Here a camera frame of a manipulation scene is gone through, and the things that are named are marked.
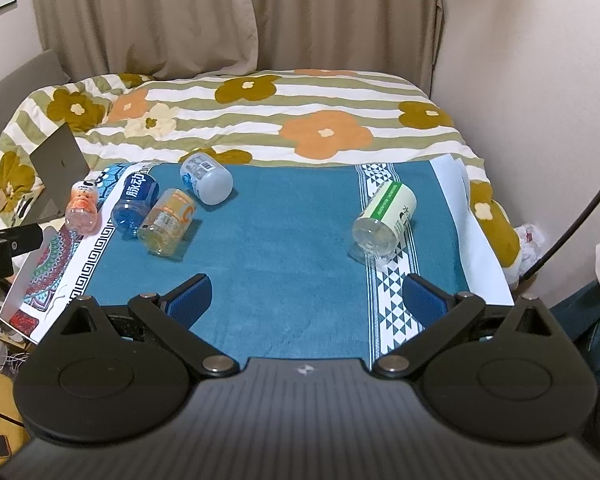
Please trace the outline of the green white label cup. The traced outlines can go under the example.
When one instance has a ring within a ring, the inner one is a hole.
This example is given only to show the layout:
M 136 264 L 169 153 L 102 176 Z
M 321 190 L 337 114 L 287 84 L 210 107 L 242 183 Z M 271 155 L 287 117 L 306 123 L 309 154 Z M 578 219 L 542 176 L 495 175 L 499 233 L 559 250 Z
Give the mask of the green white label cup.
M 404 241 L 416 207 L 416 196 L 408 186 L 385 181 L 353 222 L 355 244 L 367 255 L 392 258 Z

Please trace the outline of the white blue label cup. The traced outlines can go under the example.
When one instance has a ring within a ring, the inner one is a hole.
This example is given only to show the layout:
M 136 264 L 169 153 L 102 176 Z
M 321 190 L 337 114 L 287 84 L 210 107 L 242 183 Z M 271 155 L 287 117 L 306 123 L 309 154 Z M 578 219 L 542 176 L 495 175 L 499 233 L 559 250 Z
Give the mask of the white blue label cup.
M 198 200 L 208 206 L 224 202 L 233 191 L 233 176 L 206 153 L 194 153 L 181 164 L 181 179 Z

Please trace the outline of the grey open laptop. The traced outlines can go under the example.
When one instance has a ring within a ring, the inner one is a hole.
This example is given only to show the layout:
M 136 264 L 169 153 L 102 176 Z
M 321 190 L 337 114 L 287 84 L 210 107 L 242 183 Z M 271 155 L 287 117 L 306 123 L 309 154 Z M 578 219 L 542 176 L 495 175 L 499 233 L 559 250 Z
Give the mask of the grey open laptop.
M 67 124 L 60 126 L 12 173 L 9 191 L 19 195 L 10 226 L 55 220 L 65 214 L 71 188 L 90 168 Z

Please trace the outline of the grey sofa backrest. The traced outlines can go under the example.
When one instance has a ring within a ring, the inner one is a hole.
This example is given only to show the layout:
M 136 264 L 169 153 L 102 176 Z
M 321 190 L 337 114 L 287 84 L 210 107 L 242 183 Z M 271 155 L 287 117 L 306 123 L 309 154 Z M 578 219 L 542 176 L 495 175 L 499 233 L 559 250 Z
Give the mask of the grey sofa backrest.
M 0 81 L 0 135 L 21 102 L 38 89 L 68 84 L 53 50 L 45 50 Z

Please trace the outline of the blue patterned mat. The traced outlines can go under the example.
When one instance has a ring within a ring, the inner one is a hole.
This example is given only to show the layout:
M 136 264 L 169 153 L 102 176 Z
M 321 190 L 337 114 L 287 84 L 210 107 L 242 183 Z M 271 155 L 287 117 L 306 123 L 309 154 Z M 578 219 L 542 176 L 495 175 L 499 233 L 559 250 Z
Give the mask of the blue patterned mat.
M 230 172 L 232 194 L 218 206 L 196 209 L 173 258 L 151 255 L 110 222 L 85 238 L 53 232 L 20 270 L 1 320 L 39 342 L 76 296 L 125 304 L 202 274 L 194 303 L 171 314 L 237 361 L 373 361 L 443 313 L 404 304 L 408 274 L 448 294 L 466 290 L 497 306 L 513 301 L 470 213 L 467 172 L 450 156 L 334 168 L 235 166 Z M 388 180 L 414 192 L 416 209 L 394 257 L 376 261 L 356 247 L 352 226 Z

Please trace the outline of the yellow orange label cup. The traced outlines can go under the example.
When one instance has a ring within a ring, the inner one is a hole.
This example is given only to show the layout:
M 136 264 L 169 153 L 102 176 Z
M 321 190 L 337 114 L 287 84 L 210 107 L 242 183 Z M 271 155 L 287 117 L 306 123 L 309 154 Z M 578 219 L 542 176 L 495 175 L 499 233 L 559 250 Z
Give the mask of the yellow orange label cup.
M 179 188 L 165 190 L 137 231 L 148 252 L 172 257 L 193 221 L 196 211 L 192 196 Z

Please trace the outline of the orange dragon label cup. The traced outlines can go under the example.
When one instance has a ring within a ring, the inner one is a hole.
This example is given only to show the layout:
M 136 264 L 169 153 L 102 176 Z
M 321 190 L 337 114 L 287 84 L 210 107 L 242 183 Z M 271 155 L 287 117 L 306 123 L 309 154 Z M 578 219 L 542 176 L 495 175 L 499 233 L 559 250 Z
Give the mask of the orange dragon label cup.
M 91 234 L 98 222 L 98 189 L 90 180 L 76 182 L 70 192 L 65 211 L 65 224 L 70 231 L 85 236 Z

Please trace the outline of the beige curtain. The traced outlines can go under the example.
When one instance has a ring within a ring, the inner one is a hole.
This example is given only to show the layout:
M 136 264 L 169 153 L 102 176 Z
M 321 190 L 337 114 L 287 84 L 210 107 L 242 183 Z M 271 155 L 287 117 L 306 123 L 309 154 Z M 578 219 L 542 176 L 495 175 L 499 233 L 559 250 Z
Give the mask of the beige curtain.
M 374 70 L 428 89 L 442 0 L 33 0 L 74 79 Z

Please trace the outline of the blue label plastic cup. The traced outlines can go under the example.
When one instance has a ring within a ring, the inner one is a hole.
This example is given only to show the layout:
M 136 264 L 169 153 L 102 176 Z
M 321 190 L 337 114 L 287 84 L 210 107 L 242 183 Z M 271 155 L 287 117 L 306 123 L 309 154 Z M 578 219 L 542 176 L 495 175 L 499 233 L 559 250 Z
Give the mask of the blue label plastic cup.
M 137 238 L 137 232 L 157 203 L 158 195 L 159 183 L 147 172 L 133 172 L 124 180 L 121 196 L 111 211 L 111 221 L 123 238 Z

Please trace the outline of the floral striped quilt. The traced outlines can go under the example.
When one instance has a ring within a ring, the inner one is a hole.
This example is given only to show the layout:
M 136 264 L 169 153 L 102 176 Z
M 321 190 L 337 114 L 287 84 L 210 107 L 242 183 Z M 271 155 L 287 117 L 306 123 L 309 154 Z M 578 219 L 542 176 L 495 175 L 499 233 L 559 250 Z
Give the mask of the floral striped quilt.
M 394 75 L 265 70 L 160 81 L 112 74 L 42 84 L 17 99 L 0 132 L 0 229 L 19 226 L 43 191 L 32 152 L 60 126 L 87 165 L 180 162 L 205 152 L 223 164 L 338 166 L 464 162 L 470 208 L 506 280 L 519 278 L 520 240 L 493 196 L 482 160 L 451 116 Z

